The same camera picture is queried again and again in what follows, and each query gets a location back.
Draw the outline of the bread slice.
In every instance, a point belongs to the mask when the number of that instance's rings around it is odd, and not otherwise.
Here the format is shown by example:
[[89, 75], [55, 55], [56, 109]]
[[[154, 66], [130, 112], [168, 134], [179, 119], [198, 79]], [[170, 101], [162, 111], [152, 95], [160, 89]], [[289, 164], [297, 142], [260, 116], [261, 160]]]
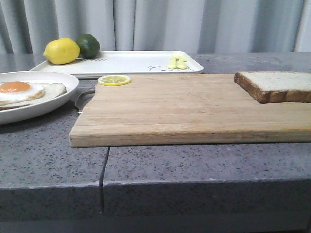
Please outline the bread slice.
[[259, 103], [311, 102], [310, 73], [240, 71], [234, 82]]
[[0, 95], [0, 110], [14, 109], [52, 100], [67, 92], [62, 83], [29, 83], [31, 89], [17, 94]]

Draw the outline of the white round plate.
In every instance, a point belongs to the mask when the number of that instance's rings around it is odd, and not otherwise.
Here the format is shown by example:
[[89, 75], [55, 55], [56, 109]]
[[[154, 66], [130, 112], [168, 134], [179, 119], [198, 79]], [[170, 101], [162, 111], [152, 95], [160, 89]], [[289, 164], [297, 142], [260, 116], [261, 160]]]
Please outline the white round plate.
[[65, 94], [51, 100], [46, 100], [42, 103], [1, 111], [1, 125], [28, 120], [49, 113], [61, 107], [67, 103], [75, 94], [79, 84], [79, 80], [73, 75], [49, 71], [19, 71], [2, 73], [0, 75], [0, 81], [23, 81], [30, 83], [49, 84], [62, 83], [67, 90]]

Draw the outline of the white bear tray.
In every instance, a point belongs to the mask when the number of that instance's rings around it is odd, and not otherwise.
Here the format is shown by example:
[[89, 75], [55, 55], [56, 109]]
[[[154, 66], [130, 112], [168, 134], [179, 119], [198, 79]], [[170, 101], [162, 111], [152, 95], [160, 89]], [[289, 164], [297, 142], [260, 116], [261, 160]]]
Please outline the white bear tray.
[[[186, 68], [169, 69], [173, 56], [182, 57]], [[44, 61], [32, 68], [32, 71], [71, 74], [79, 79], [111, 74], [202, 73], [203, 70], [203, 66], [181, 51], [101, 51], [94, 59], [78, 58], [64, 65]]]

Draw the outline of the wooden cutting board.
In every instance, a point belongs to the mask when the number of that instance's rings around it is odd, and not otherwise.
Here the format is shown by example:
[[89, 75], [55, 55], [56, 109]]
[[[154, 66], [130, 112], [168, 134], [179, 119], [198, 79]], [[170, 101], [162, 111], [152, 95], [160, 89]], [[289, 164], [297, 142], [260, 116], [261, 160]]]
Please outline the wooden cutting board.
[[261, 104], [233, 74], [132, 75], [98, 84], [69, 137], [73, 147], [309, 142], [311, 106]]

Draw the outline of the lemon slice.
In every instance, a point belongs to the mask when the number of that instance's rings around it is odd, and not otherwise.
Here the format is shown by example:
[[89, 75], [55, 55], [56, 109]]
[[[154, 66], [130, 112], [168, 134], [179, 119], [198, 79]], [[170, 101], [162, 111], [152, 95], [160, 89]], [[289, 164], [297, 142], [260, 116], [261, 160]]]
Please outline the lemon slice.
[[120, 86], [131, 82], [131, 78], [126, 75], [107, 75], [100, 77], [97, 82], [104, 86]]

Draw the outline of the yellow-green plastic knife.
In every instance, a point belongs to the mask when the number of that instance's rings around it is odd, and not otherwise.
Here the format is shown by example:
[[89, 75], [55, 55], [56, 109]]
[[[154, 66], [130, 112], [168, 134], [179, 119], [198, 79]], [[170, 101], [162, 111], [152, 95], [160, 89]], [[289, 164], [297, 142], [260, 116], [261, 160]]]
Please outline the yellow-green plastic knife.
[[186, 58], [184, 58], [181, 55], [178, 55], [176, 60], [177, 60], [178, 69], [182, 69], [182, 70], [187, 69], [187, 65], [185, 64], [185, 62], [187, 61]]

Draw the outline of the yellow-green plastic fork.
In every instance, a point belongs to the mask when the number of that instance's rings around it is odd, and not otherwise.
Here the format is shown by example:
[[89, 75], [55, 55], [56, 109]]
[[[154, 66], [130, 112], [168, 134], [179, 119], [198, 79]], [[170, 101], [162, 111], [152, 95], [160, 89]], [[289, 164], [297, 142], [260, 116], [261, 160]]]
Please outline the yellow-green plastic fork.
[[168, 69], [177, 69], [178, 68], [178, 60], [179, 60], [179, 55], [173, 54], [170, 58], [170, 61], [167, 65]]

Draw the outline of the green lime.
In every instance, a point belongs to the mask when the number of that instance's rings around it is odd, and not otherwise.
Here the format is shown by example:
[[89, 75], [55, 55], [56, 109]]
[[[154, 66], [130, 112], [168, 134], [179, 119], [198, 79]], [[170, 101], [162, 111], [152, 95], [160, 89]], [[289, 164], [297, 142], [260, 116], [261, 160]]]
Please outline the green lime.
[[80, 56], [85, 59], [95, 58], [100, 51], [99, 41], [91, 34], [83, 34], [76, 39]]

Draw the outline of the yellow lemon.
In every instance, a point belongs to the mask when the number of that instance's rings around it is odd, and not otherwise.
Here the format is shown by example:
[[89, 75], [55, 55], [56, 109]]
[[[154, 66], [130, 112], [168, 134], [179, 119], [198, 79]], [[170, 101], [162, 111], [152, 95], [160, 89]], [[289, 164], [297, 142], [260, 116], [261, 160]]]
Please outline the yellow lemon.
[[80, 47], [70, 38], [60, 38], [49, 42], [44, 50], [44, 57], [55, 65], [73, 62], [80, 54]]

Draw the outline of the fried egg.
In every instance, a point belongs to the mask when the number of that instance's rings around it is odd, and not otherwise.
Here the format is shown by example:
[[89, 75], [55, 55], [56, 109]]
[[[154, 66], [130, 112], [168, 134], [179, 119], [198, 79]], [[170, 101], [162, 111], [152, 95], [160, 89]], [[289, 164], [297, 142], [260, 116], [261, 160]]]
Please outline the fried egg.
[[22, 81], [6, 82], [0, 85], [0, 104], [10, 104], [34, 100], [44, 95], [40, 84]]

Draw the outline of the grey curtain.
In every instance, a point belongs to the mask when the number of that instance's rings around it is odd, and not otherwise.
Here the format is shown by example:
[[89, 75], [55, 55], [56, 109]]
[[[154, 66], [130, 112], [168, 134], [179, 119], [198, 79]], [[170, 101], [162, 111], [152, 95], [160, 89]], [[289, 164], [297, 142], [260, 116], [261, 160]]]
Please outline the grey curtain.
[[102, 50], [310, 52], [308, 0], [3, 0], [1, 53], [89, 33]]

